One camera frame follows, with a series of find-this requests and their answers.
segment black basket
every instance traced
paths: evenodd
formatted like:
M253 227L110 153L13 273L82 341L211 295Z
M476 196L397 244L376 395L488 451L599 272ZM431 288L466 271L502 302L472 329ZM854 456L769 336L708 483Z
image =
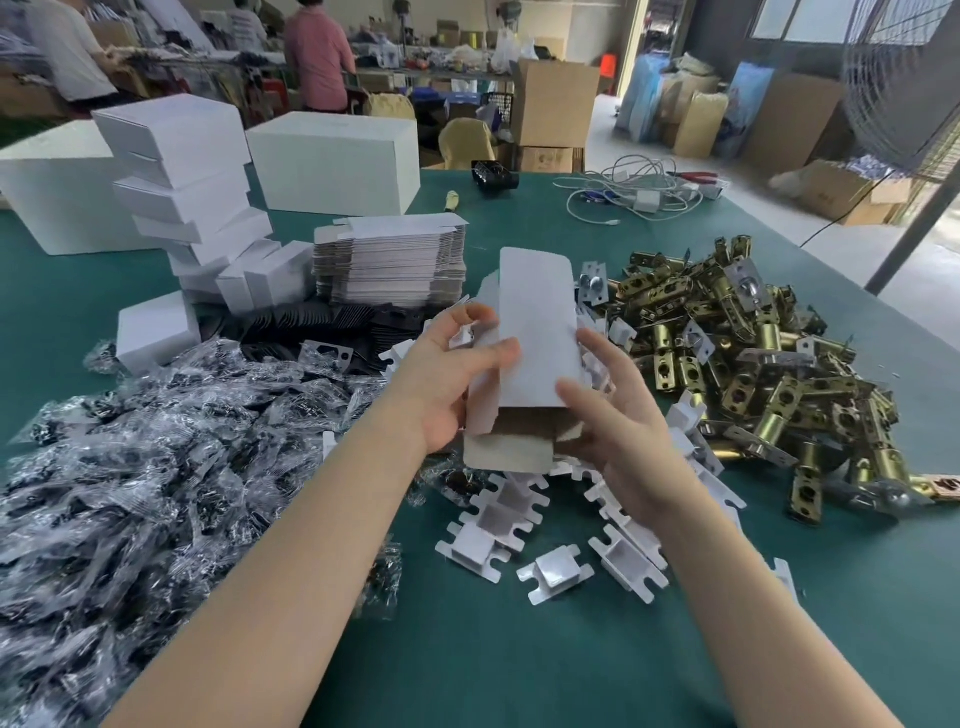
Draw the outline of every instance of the black basket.
M483 95L483 106L496 104L500 109L500 117L503 119L503 126L510 126L510 116L514 110L514 94L502 93L500 91L491 91Z

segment window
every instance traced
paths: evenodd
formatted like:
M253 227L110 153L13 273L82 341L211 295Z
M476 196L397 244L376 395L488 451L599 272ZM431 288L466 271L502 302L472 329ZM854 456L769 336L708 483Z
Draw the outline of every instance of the window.
M925 45L933 37L952 1L765 0L751 37L794 43L842 44L850 31L854 41L867 39L887 45Z

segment white floor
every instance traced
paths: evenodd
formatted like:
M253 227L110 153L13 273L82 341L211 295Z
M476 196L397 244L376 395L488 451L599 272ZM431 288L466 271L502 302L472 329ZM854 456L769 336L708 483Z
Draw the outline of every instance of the white floor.
M613 131L613 114L618 104L611 96L597 98L587 143L588 168L606 169L629 154L670 158L664 147L635 144L626 135ZM765 180L758 179L748 169L719 159L678 159L677 162L682 171L722 173L733 183L726 193L729 200L795 245L803 244L828 222L775 195L766 187ZM896 245L902 232L901 228L884 225L849 228L834 225L813 238L804 250L862 286ZM960 209L952 209L944 216L880 297L960 350Z

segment yellow chair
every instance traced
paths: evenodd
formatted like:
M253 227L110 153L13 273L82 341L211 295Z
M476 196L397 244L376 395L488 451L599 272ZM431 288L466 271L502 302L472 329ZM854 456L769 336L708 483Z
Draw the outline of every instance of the yellow chair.
M391 119L410 119L417 121L414 105L406 96L395 93L374 93L364 104L365 116L380 116Z
M447 169L470 169L476 160L495 160L490 127L479 119L454 119L440 132L440 153Z

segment pile of brass latches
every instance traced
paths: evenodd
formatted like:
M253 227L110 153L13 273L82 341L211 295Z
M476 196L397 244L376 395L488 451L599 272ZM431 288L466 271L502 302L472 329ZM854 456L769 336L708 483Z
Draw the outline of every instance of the pile of brass latches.
M819 523L825 486L892 515L960 500L960 479L910 474L890 435L893 393L856 374L850 342L825 338L827 323L789 286L763 282L751 247L746 235L720 238L697 263L633 254L594 310L636 330L624 349L658 391L689 390L708 406L701 431L719 459L796 468L792 518Z

